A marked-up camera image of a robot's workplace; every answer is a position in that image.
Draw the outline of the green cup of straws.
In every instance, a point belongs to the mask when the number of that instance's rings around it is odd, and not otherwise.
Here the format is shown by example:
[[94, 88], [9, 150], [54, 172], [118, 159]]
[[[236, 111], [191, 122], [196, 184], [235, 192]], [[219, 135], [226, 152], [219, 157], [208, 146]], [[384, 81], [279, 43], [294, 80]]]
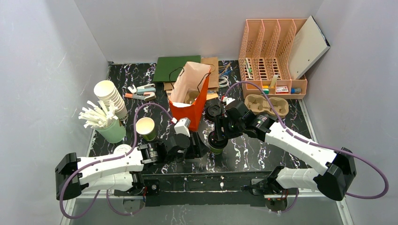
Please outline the green cup of straws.
[[98, 132], [109, 143], [119, 143], [126, 135], [126, 128], [122, 124], [127, 118], [124, 104], [118, 105], [114, 101], [98, 101], [97, 104], [88, 100], [88, 106], [83, 107], [78, 119], [84, 120], [83, 127]]

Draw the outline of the white cup lids stack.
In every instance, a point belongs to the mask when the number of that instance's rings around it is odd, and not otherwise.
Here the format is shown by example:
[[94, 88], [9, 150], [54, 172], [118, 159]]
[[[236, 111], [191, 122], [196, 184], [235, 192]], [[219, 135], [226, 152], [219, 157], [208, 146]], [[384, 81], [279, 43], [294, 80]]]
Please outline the white cup lids stack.
[[128, 153], [131, 149], [132, 149], [132, 147], [130, 145], [121, 144], [121, 145], [118, 145], [114, 149], [113, 154], [123, 154], [124, 155], [124, 154]]

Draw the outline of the orange paper bag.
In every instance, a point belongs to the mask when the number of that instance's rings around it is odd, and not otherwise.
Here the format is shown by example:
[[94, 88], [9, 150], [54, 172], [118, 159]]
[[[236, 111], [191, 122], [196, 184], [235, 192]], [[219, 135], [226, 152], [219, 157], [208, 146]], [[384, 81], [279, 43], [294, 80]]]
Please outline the orange paper bag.
[[168, 98], [171, 114], [178, 120], [188, 118], [190, 131], [198, 130], [207, 101], [210, 75], [210, 65], [188, 61], [172, 84]]

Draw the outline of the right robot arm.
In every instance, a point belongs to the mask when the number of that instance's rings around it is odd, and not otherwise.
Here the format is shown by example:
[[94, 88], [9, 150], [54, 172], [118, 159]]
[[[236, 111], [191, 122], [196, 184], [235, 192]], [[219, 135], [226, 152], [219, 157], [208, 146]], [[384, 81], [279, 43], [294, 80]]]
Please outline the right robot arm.
[[278, 166], [266, 179], [249, 186], [265, 194], [303, 188], [341, 201], [356, 176], [351, 151], [336, 152], [317, 147], [310, 139], [278, 122], [277, 117], [265, 112], [255, 114], [235, 99], [226, 104], [225, 112], [214, 117], [214, 130], [207, 137], [210, 150], [219, 154], [230, 139], [243, 134], [281, 148], [310, 165], [309, 169]]

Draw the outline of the stack of pulp cup carriers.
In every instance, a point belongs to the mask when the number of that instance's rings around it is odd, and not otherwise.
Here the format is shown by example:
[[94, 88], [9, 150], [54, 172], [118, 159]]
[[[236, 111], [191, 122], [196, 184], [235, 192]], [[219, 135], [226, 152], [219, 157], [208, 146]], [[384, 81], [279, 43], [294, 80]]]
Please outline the stack of pulp cup carriers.
[[271, 103], [269, 103], [263, 95], [250, 94], [246, 96], [244, 104], [256, 115], [263, 112], [275, 117], [276, 114], [271, 109], [272, 105], [277, 114], [281, 118], [285, 118], [286, 115], [289, 113], [288, 102], [285, 99], [279, 97], [270, 97], [269, 100]]

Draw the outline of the pulp cup carrier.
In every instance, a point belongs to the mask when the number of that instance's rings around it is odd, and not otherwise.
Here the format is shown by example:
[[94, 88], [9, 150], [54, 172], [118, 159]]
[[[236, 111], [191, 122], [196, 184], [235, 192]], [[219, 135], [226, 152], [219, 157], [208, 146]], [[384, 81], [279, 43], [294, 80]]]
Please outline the pulp cup carrier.
[[197, 90], [191, 90], [191, 91], [187, 92], [185, 99], [184, 99], [184, 103], [192, 105], [196, 101], [199, 94], [200, 93]]

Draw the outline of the white board panel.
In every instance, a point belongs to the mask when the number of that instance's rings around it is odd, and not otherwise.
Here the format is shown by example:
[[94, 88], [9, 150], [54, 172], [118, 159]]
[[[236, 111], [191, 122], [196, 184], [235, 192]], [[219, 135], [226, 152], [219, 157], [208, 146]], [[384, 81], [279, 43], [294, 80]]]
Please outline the white board panel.
[[288, 69], [292, 79], [300, 79], [320, 57], [330, 48], [330, 44], [313, 16], [296, 33], [288, 59]]

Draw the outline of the pink desk file organizer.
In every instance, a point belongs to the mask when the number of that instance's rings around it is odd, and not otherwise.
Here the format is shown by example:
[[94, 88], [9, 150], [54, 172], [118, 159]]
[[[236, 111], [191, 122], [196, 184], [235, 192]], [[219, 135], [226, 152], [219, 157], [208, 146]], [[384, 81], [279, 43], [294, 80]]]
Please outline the pink desk file organizer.
[[[254, 87], [267, 86], [269, 96], [303, 99], [307, 79], [294, 80], [288, 59], [296, 33], [305, 19], [247, 19], [241, 41], [238, 64], [243, 95], [260, 94]], [[287, 86], [289, 94], [276, 94], [277, 86]]]

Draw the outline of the single green paper cup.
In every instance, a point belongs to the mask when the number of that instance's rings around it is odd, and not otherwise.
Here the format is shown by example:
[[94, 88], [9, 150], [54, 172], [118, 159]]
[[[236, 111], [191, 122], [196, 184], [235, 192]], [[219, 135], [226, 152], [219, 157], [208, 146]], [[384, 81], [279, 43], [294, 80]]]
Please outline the single green paper cup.
[[210, 148], [210, 151], [211, 151], [213, 154], [215, 154], [215, 155], [222, 154], [222, 153], [223, 153], [223, 150], [224, 150], [224, 148], [214, 148], [214, 147], [212, 147], [212, 146], [210, 146], [209, 148]]

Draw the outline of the tall stack paper cups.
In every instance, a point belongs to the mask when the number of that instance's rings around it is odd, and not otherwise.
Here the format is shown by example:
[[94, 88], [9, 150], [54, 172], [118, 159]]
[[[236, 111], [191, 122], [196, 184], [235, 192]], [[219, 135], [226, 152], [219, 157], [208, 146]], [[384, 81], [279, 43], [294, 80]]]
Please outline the tall stack paper cups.
[[125, 121], [128, 118], [124, 99], [112, 81], [103, 80], [98, 82], [93, 91], [97, 98], [104, 102], [105, 106], [110, 106], [111, 102], [114, 104], [116, 107], [115, 114], [121, 121]]

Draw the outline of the metal base rail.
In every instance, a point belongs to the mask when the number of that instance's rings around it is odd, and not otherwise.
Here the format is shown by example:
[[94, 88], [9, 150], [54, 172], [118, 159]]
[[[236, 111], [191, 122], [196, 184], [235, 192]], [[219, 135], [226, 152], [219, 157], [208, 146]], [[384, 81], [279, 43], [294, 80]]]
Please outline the metal base rail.
[[282, 195], [244, 190], [265, 172], [145, 175], [141, 196], [101, 192], [91, 210], [65, 225], [351, 225], [346, 201], [318, 191], [290, 189]]

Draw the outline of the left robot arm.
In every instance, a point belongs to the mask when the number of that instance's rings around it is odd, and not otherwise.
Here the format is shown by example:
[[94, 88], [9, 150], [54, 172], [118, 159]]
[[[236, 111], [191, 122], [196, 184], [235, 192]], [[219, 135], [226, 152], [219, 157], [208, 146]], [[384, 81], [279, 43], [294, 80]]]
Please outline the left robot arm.
[[154, 164], [201, 158], [209, 147], [198, 133], [176, 134], [169, 139], [156, 138], [135, 148], [117, 146], [113, 154], [78, 157], [66, 154], [55, 168], [56, 199], [69, 200], [92, 190], [115, 189], [132, 192], [144, 189], [140, 173]]

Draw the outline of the red small box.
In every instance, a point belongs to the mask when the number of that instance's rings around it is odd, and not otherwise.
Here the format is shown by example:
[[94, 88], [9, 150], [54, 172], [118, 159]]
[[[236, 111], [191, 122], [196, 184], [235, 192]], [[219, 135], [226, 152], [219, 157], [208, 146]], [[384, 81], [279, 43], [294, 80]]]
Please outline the red small box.
[[287, 86], [277, 86], [276, 94], [289, 94], [289, 88]]

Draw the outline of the green paper bag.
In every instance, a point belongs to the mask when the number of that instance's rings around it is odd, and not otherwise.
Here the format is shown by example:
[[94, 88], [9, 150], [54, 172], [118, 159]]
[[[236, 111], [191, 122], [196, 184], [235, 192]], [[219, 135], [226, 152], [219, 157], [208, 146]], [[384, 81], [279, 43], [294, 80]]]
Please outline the green paper bag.
[[159, 57], [152, 81], [155, 83], [175, 82], [188, 61], [200, 63], [201, 56]]

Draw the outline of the black cup lids stack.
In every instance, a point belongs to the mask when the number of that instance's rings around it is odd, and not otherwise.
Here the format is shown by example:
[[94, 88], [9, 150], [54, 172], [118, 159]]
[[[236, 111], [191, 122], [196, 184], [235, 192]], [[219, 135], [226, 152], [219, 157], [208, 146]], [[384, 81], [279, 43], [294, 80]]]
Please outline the black cup lids stack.
[[222, 109], [220, 108], [219, 105], [210, 105], [205, 110], [205, 118], [211, 122], [214, 122], [215, 118], [221, 114], [222, 114]]

